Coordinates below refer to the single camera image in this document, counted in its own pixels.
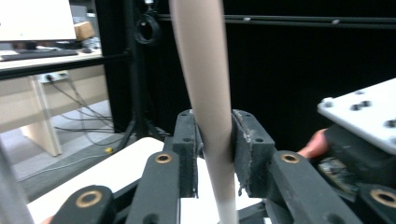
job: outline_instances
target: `white table surface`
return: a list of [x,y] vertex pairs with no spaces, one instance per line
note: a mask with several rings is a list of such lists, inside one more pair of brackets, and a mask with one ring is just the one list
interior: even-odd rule
[[[122,189],[140,178],[149,156],[162,149],[163,142],[153,138],[143,138],[84,173],[77,175],[60,187],[28,204],[35,223],[41,223],[47,217],[53,216],[67,198],[78,189],[89,185],[107,186],[113,192]],[[181,199],[180,223],[217,223],[219,222],[217,207],[205,161],[201,159],[198,159],[198,175],[199,199]],[[235,185],[238,189],[239,184],[236,178]],[[237,196],[237,209],[260,201],[260,199],[249,199],[244,193],[241,197]]]

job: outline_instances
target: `wooden desk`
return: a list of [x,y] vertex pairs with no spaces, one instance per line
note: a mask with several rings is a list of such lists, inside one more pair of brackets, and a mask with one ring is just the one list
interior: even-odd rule
[[[45,65],[60,65],[102,58],[98,50],[91,54],[48,59],[0,62],[0,76],[5,71],[29,70]],[[78,92],[87,104],[106,100],[107,88],[102,65],[68,70]],[[0,133],[22,127],[24,135],[43,147],[52,156],[62,153],[58,137],[52,129],[50,118],[75,110],[77,104],[56,91],[50,84],[42,84],[38,76],[17,77],[0,81]],[[74,95],[67,82],[56,85]]]

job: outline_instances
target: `white metal plate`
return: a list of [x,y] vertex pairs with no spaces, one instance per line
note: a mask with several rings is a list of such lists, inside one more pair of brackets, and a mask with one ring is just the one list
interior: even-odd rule
[[318,112],[384,151],[396,155],[396,78],[318,105]]

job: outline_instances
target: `metal rod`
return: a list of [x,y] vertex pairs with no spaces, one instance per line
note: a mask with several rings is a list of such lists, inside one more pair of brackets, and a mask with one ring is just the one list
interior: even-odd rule
[[220,223],[237,223],[228,58],[220,0],[170,1],[177,49]]
[[26,195],[8,165],[0,140],[0,223],[33,224]]
[[[171,15],[158,15],[159,21],[170,21]],[[324,28],[358,28],[358,29],[396,29],[393,18],[360,18],[360,17],[292,17],[292,16],[255,16],[225,15],[227,24],[282,25]]]

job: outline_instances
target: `paper tube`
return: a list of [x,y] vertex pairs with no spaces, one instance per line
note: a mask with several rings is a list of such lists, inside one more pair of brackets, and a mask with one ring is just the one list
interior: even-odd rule
[[222,2],[171,0],[177,49],[222,224],[237,223]]

